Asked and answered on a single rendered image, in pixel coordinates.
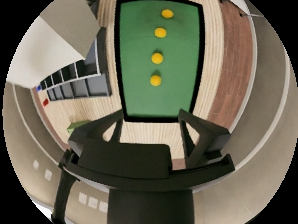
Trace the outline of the yellow ball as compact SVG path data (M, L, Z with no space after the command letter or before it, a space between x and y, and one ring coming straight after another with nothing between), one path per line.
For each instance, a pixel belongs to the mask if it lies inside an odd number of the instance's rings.
M151 83L152 83L153 85L159 85L160 82L161 82L161 79L160 79L159 76L154 75L154 76L151 77Z
M163 28L158 28L155 30L155 35L157 37L164 37L166 35L166 31Z
M159 54L159 53L156 53L156 54L154 54L154 55L152 56L152 61L153 61L154 63L161 63L162 60L163 60L163 57L162 57L162 55Z
M165 18L170 18L170 17L173 16L173 13L170 10L163 10L162 11L162 16L165 17Z

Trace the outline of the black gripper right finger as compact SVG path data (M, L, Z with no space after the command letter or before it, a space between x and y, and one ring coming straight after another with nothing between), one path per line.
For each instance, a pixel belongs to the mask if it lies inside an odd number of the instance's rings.
M179 109L178 120L185 168L194 167L204 155L221 151L231 138L231 133L227 128L195 116L183 109ZM196 146L186 123L199 134L200 138Z

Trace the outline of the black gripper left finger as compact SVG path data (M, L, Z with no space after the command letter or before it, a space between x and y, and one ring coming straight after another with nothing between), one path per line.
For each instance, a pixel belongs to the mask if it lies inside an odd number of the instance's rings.
M74 128L71 134L84 136L90 139L103 140L103 134L116 123L114 131L109 141L120 142L123 128L124 113L123 109L119 109L104 117L93 120L89 123Z

